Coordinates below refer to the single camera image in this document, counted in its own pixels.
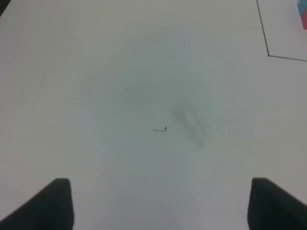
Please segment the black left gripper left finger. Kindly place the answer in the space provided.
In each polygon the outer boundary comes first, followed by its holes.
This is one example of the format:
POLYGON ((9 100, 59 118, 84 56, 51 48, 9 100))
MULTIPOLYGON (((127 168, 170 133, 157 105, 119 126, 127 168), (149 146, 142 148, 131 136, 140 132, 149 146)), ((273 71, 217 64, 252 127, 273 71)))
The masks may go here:
POLYGON ((0 221, 2 230, 72 230, 74 209, 70 180, 57 178, 0 221))

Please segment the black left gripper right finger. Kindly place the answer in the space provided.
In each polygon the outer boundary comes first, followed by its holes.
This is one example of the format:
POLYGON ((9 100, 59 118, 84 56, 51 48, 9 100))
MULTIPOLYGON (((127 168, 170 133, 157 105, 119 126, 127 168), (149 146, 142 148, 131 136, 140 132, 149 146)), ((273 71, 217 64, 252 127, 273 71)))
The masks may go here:
POLYGON ((307 206, 267 178, 253 178, 247 214, 250 230, 305 230, 307 206))

